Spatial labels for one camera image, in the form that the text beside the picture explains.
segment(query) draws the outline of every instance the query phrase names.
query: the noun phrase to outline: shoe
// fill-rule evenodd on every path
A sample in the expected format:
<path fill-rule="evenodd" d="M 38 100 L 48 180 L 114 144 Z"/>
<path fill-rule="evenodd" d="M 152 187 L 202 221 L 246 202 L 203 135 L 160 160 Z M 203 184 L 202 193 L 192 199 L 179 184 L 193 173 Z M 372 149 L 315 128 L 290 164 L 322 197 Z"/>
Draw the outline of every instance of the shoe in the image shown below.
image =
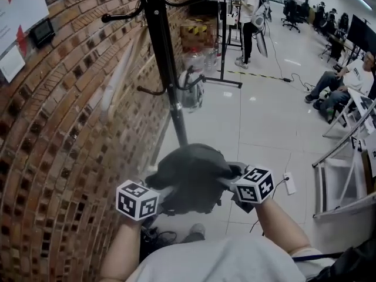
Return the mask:
<path fill-rule="evenodd" d="M 239 56 L 238 58 L 236 58 L 236 60 L 237 60 L 237 61 L 242 61 L 242 60 L 243 60 L 243 57 L 242 57 L 242 56 Z"/>
<path fill-rule="evenodd" d="M 205 227 L 201 223 L 196 223 L 194 224 L 190 229 L 189 229 L 189 235 L 194 234 L 194 233 L 200 233 L 203 236 L 205 236 Z"/>
<path fill-rule="evenodd" d="M 315 103 L 313 104 L 313 108 L 314 108 L 315 110 L 320 110 L 320 105 L 321 105 L 320 101 L 317 100 L 317 101 L 315 101 Z"/>
<path fill-rule="evenodd" d="M 313 97 L 311 94 L 308 94 L 305 98 L 304 101 L 305 103 L 311 103 L 317 100 L 318 98 Z"/>
<path fill-rule="evenodd" d="M 243 69 L 248 69 L 248 65 L 246 63 L 243 63 L 242 60 L 236 60 L 235 61 L 235 65 L 237 65 L 237 66 L 239 66 L 239 67 L 241 67 Z"/>

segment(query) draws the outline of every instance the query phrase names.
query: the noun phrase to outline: black pants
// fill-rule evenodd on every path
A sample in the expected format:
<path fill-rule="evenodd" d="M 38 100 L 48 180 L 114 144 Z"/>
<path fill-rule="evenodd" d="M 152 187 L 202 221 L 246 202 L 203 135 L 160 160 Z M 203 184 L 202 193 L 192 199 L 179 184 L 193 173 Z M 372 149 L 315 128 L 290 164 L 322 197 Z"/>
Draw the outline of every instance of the black pants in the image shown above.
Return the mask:
<path fill-rule="evenodd" d="M 248 63 L 252 52 L 252 34 L 256 33 L 258 28 L 252 22 L 243 24 L 243 39 L 244 39 L 244 63 Z"/>

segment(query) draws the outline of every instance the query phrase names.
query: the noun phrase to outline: gray shirt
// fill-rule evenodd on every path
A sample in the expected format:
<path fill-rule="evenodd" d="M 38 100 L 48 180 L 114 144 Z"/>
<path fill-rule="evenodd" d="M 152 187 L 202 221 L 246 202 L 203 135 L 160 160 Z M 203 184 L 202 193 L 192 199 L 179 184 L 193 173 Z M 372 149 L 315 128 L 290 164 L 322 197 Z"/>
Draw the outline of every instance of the gray shirt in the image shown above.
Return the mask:
<path fill-rule="evenodd" d="M 320 254 L 305 249 L 294 257 Z M 151 254 L 127 282 L 304 282 L 332 260 L 296 264 L 265 237 L 175 244 Z"/>

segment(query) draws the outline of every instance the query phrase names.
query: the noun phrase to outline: person's left hand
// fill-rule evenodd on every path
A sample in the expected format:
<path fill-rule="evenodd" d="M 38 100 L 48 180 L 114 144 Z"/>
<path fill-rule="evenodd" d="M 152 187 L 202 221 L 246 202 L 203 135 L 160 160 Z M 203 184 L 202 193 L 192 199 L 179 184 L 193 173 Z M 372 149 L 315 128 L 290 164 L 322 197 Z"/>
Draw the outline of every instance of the person's left hand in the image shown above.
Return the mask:
<path fill-rule="evenodd" d="M 340 92 L 345 92 L 345 91 L 347 91 L 347 87 L 346 86 L 340 86 L 337 90 L 340 91 Z"/>

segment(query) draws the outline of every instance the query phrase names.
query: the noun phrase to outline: brick wall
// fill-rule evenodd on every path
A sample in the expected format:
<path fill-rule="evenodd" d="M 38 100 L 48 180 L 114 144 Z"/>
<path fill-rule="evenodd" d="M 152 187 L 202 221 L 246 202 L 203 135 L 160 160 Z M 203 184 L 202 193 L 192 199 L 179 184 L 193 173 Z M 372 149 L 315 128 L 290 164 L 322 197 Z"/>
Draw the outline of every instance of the brick wall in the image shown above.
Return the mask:
<path fill-rule="evenodd" d="M 111 124 L 99 100 L 143 18 L 103 24 L 137 0 L 46 0 L 56 32 L 0 89 L 0 275 L 6 281 L 90 281 L 121 220 L 116 185 L 150 160 L 168 113 L 153 49 L 145 46 Z M 181 69 L 179 22 L 169 8 Z"/>

